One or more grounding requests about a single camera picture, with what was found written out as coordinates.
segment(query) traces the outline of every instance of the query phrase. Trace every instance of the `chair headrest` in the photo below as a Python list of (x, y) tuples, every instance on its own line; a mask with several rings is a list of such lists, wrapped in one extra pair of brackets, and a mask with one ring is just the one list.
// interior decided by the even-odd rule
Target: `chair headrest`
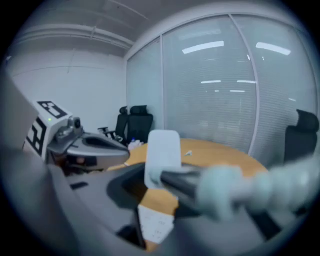
[(120, 114), (128, 115), (128, 108), (126, 106), (123, 106), (122, 108), (120, 108)]
[(296, 128), (301, 132), (314, 132), (319, 131), (319, 120), (313, 113), (309, 113), (303, 110), (296, 110), (299, 114), (298, 124)]
[(144, 106), (133, 106), (130, 109), (130, 113), (133, 116), (145, 116), (145, 115), (148, 115), (147, 105), (144, 105)]

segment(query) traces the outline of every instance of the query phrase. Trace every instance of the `black office chair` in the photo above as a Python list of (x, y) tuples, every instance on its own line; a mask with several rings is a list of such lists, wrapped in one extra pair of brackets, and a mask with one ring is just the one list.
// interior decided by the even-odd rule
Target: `black office chair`
[(299, 114), (297, 125), (288, 126), (285, 132), (285, 163), (313, 154), (317, 146), (317, 116), (299, 109), (296, 111)]
[(148, 114), (146, 105), (133, 106), (130, 113), (131, 115), (128, 116), (127, 142), (130, 143), (134, 138), (136, 141), (147, 143), (154, 116)]
[(127, 144), (125, 129), (128, 123), (128, 108), (123, 106), (120, 108), (120, 115), (118, 115), (118, 121), (116, 123), (116, 128), (114, 131), (109, 131), (108, 127), (101, 127), (98, 130), (102, 131), (105, 136), (111, 135), (113, 140), (116, 140), (123, 145)]

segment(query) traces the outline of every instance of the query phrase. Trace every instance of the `round table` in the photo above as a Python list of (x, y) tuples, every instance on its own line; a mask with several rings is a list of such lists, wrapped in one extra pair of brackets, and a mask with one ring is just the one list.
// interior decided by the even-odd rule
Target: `round table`
[[(234, 148), (198, 139), (182, 138), (181, 160), (183, 164), (209, 167), (212, 165), (239, 166), (245, 177), (253, 176), (257, 172), (265, 172), (266, 168), (257, 160)], [(148, 144), (137, 147), (130, 152), (127, 165), (145, 163), (147, 159)], [(124, 165), (115, 166), (111, 170), (122, 168)], [(174, 215), (179, 203), (175, 196), (165, 190), (148, 189), (140, 205), (157, 212)], [(146, 241), (147, 251), (152, 251), (157, 244)]]

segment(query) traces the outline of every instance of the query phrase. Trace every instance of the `glass wall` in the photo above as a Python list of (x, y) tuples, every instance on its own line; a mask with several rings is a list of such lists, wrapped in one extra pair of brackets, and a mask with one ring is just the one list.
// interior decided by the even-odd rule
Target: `glass wall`
[(177, 27), (134, 55), (128, 105), (148, 105), (156, 129), (223, 144), (270, 167), (283, 163), (297, 109), (319, 116), (318, 52), (289, 25), (232, 17)]
[(127, 62), (127, 105), (147, 105), (152, 129), (164, 129), (160, 39), (148, 44)]

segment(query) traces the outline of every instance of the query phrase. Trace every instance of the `white wall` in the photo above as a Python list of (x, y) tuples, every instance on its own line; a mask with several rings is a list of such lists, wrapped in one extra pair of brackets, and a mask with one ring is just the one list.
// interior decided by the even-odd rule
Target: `white wall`
[(109, 53), (107, 44), (88, 39), (41, 39), (12, 48), (7, 70), (28, 100), (57, 102), (87, 132), (114, 130), (127, 105), (125, 66)]
[(266, 1), (227, 1), (210, 2), (198, 6), (190, 7), (175, 14), (169, 14), (169, 9), (160, 10), (156, 19), (148, 21), (141, 27), (145, 32), (140, 35), (133, 47), (124, 56), (125, 60), (130, 59), (136, 52), (148, 43), (178, 26), (187, 24), (199, 19), (228, 14), (257, 15), (282, 21), (286, 24), (294, 25), (302, 31), (304, 26), (295, 15), (283, 6)]

